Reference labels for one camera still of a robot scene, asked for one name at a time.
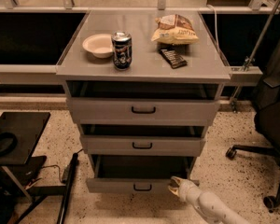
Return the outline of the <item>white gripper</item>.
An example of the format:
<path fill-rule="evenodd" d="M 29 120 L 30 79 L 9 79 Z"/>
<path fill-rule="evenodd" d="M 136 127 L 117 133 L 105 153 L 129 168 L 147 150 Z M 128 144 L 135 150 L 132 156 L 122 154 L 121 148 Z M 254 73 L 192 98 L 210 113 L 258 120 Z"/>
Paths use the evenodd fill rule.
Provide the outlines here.
<path fill-rule="evenodd" d="M 168 186 L 175 196 L 179 197 L 182 202 L 195 203 L 200 195 L 200 189 L 190 180 L 172 176 L 171 180 L 174 181 L 179 188 Z"/>

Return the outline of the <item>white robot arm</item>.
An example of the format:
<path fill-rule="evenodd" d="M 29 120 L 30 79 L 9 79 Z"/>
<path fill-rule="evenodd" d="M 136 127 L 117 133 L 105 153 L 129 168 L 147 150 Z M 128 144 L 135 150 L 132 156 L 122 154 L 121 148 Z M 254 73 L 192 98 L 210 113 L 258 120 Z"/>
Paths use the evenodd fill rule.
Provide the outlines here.
<path fill-rule="evenodd" d="M 188 179 L 172 176 L 175 187 L 168 189 L 181 202 L 189 203 L 208 224 L 251 224 L 248 220 L 231 210 L 213 192 L 201 190 L 194 182 Z"/>

